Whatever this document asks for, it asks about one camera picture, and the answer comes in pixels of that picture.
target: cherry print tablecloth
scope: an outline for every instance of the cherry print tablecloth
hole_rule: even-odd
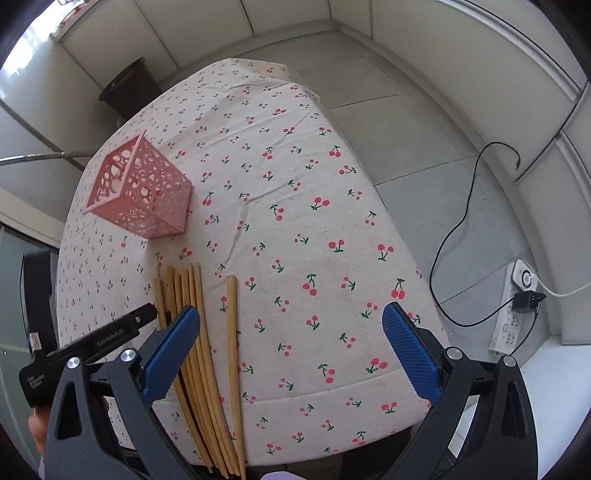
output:
[[[146,241],[82,214],[103,155],[144,129],[193,182],[183,235]],[[249,465],[342,452],[424,417],[427,402],[387,342],[381,313],[397,300],[446,343],[427,286],[354,153],[283,65],[215,63],[135,115],[90,161],[60,251],[61,346],[153,301],[157,264],[195,261],[231,430],[225,276],[239,279]],[[174,391],[154,411],[182,454],[201,463]]]

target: white power strip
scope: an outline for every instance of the white power strip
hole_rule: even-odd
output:
[[[501,304],[507,302],[517,292],[528,290],[528,288],[523,285],[521,281],[519,281],[522,278],[522,270],[524,269],[524,265],[525,264],[521,260],[518,260],[517,262],[510,263],[507,267],[505,288],[503,290]],[[536,286],[537,285],[531,285],[529,289],[535,290]],[[495,331],[492,334],[492,340],[489,349],[496,352],[497,355],[511,354],[517,346],[517,337],[519,335],[521,323],[529,316],[533,317],[533,315],[533,312],[523,314],[515,313],[511,309],[511,304],[501,309],[496,319]]]

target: hand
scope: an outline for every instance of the hand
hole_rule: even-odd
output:
[[[49,414],[51,405],[44,405],[33,410],[29,417],[29,431],[35,441],[35,446],[43,458],[45,458],[45,442],[47,440],[47,425],[49,424]]]

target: pink plastic storage basket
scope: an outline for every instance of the pink plastic storage basket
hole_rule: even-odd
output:
[[[85,213],[143,238],[183,233],[193,185],[144,135],[105,156]]]

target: wooden chopstick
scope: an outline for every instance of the wooden chopstick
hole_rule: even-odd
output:
[[[197,295],[197,289],[195,291],[195,298],[196,298],[196,302],[197,302],[197,309],[199,309],[199,297]],[[202,329],[201,329],[201,335],[207,335],[207,327],[206,324],[204,322],[204,318],[205,315],[203,315],[202,317]],[[207,351],[209,352],[209,342],[207,343]],[[222,453],[223,459],[226,462],[226,465],[228,466],[228,470],[232,473],[232,475],[234,475],[238,470],[234,470],[234,465],[232,464],[232,456],[230,454],[230,451],[228,449],[228,445],[226,444],[226,442],[224,441],[224,427],[222,427],[220,425],[220,421],[217,418],[217,409],[216,409],[216,402],[219,402],[219,393],[217,393],[217,398],[215,398],[215,396],[212,394],[212,387],[210,385],[210,383],[212,382],[212,380],[210,379],[209,376],[209,372],[207,371],[206,368],[206,358],[209,359],[209,361],[211,361],[211,356],[207,355],[204,357],[203,355],[203,345],[201,345],[201,357],[200,358],[200,364],[204,364],[205,368],[203,369],[202,372],[202,378],[204,379],[203,384],[204,386],[207,386],[207,390],[205,391],[205,395],[206,395],[206,399],[207,399],[207,408],[209,409],[210,412],[210,416],[212,418],[212,423],[213,423],[213,430],[215,431],[215,435],[217,438],[217,442],[220,446],[220,451]],[[216,381],[216,377],[215,374],[213,374],[213,384],[215,385],[215,391],[217,392],[217,381]]]
[[[207,377],[207,386],[209,394],[207,396],[208,401],[211,399],[211,404],[208,404],[211,409],[210,413],[212,414],[212,419],[215,418],[217,422],[217,428],[219,430],[219,434],[221,436],[223,446],[226,449],[229,457],[230,463],[232,465],[232,469],[234,472],[240,471],[240,466],[238,462],[238,457],[236,455],[236,451],[234,450],[234,444],[230,439],[230,432],[228,430],[228,424],[226,423],[226,416],[224,414],[222,403],[220,402],[220,394],[217,388],[216,376],[215,371],[213,369],[213,361],[212,355],[209,351],[209,336],[207,334],[207,322],[205,319],[205,306],[203,303],[203,287],[201,284],[201,267],[198,263],[193,265],[194,267],[194,277],[195,277],[195,292],[196,292],[196,300],[197,300],[197,310],[199,311],[199,315],[201,317],[201,335],[199,335],[201,340],[201,350],[202,350],[202,357],[203,363],[205,365],[205,373]]]
[[[190,282],[189,282],[189,271],[186,268],[181,270],[181,287],[183,289],[183,305],[191,305],[191,294],[190,294]],[[200,427],[204,430],[204,439],[207,447],[209,448],[212,457],[215,460],[215,464],[222,472],[222,475],[226,477],[228,473],[233,474],[232,471],[225,464],[225,459],[220,451],[220,447],[217,443],[215,434],[213,432],[212,419],[207,409],[207,400],[205,391],[203,389],[203,383],[201,373],[199,372],[199,362],[197,359],[197,348],[196,345],[199,342],[197,340],[189,352],[187,358],[187,376],[191,382],[193,389],[193,405],[194,409],[200,413]]]
[[[174,301],[176,302],[176,308],[177,308],[177,314],[178,314],[178,312],[180,312],[183,309],[183,286],[182,286],[181,276],[179,274],[175,273],[174,269],[173,269],[173,278],[174,278],[173,298],[174,298]],[[181,376],[183,378],[187,379],[187,381],[185,382],[185,386],[188,387],[190,385],[190,381],[189,381],[190,376],[189,376],[189,372],[188,372],[186,363],[184,363],[183,366],[181,367]],[[216,464],[217,468],[221,471],[224,478],[229,478],[228,470],[226,469],[226,466],[223,462],[223,458],[218,459],[215,454],[212,454],[212,457],[213,457],[212,459],[213,459],[214,463]]]
[[[197,308],[197,298],[195,292],[195,277],[193,274],[193,266],[190,266],[189,269],[189,295],[190,295],[190,302],[191,306]],[[227,459],[227,453],[223,448],[223,443],[221,439],[216,435],[216,429],[214,428],[215,419],[212,418],[210,410],[209,410],[209,403],[210,399],[208,398],[208,391],[209,387],[207,386],[207,375],[205,373],[205,365],[203,363],[203,351],[201,348],[201,341],[198,339],[191,348],[191,363],[197,366],[196,372],[194,372],[196,378],[196,385],[198,389],[199,401],[201,403],[201,408],[203,412],[203,418],[205,420],[205,428],[207,430],[207,435],[209,438],[209,444],[211,445],[211,449],[216,450],[216,454],[219,458],[223,459],[226,464],[226,468],[230,475],[234,475],[234,470],[232,465],[229,463]]]
[[[236,300],[236,277],[230,275],[227,280],[228,306],[226,308],[226,318],[228,326],[228,376],[230,381],[230,405],[232,407],[232,419],[234,421],[234,430],[236,432],[236,450],[238,451],[238,462],[240,466],[240,476],[246,480],[246,467],[244,462],[244,438],[242,437],[242,413],[240,401],[240,380],[238,380],[238,348],[236,345],[236,327],[237,327],[237,300]]]
[[[181,275],[174,273],[174,299],[176,301],[177,314],[183,309],[183,281]],[[200,426],[203,425],[204,420],[199,416],[199,407],[197,406],[197,393],[195,392],[195,385],[193,384],[193,376],[191,374],[191,360],[187,358],[181,366],[181,378],[184,380],[184,385],[189,395],[189,403],[193,406],[193,413],[197,417]],[[229,478],[228,470],[223,462],[223,458],[218,458],[215,455],[215,450],[212,453],[212,459],[221,471],[224,478]]]
[[[155,288],[155,297],[156,297],[156,309],[158,310],[158,323],[160,324],[160,329],[165,329],[167,327],[166,322],[166,310],[164,308],[164,295],[162,291],[162,283],[160,281],[160,269],[156,268],[156,278],[154,279],[154,288]],[[187,422],[187,426],[189,427],[189,432],[191,433],[191,437],[195,442],[197,447],[197,451],[199,455],[203,459],[203,463],[209,470],[210,473],[213,473],[213,462],[207,452],[205,445],[203,444],[202,438],[199,435],[199,431],[195,425],[195,420],[191,415],[191,411],[189,410],[189,406],[187,405],[187,400],[185,398],[183,387],[181,385],[178,376],[175,377],[173,382],[174,390],[177,393],[178,402],[181,406],[181,411],[185,417]]]
[[[173,320],[178,315],[176,297],[174,295],[174,268],[166,267],[166,289],[168,293],[168,309]]]

